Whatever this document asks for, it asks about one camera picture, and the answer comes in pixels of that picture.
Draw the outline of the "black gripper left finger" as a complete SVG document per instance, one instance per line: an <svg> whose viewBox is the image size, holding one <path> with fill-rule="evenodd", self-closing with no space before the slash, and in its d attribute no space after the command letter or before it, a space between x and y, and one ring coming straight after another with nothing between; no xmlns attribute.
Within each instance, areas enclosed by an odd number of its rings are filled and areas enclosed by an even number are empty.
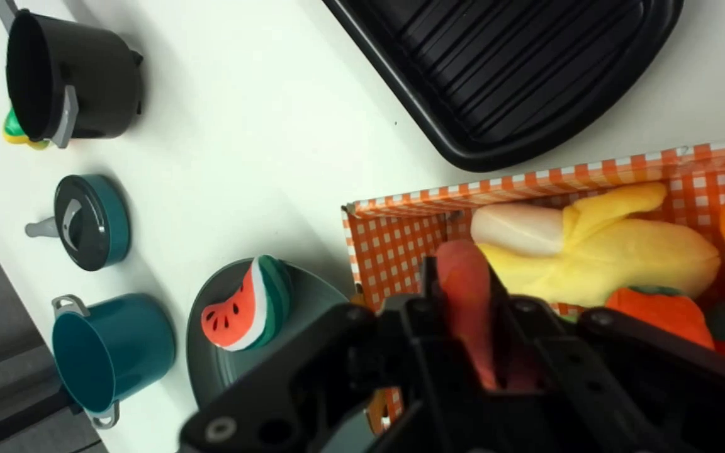
<svg viewBox="0 0 725 453"><path fill-rule="evenodd" d="M425 386L437 394L469 394L477 389L477 373L471 369L463 341L451 333L447 320L447 296L437 260L422 261L422 369Z"/></svg>

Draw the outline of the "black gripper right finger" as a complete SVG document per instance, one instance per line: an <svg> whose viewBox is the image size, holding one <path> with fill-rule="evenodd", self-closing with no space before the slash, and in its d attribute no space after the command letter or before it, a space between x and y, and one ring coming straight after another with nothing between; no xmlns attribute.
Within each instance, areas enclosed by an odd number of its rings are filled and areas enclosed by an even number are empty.
<svg viewBox="0 0 725 453"><path fill-rule="evenodd" d="M544 393L549 375L536 339L560 335L563 324L546 301L512 294L496 271L488 271L488 282L491 358L500 389L510 394Z"/></svg>

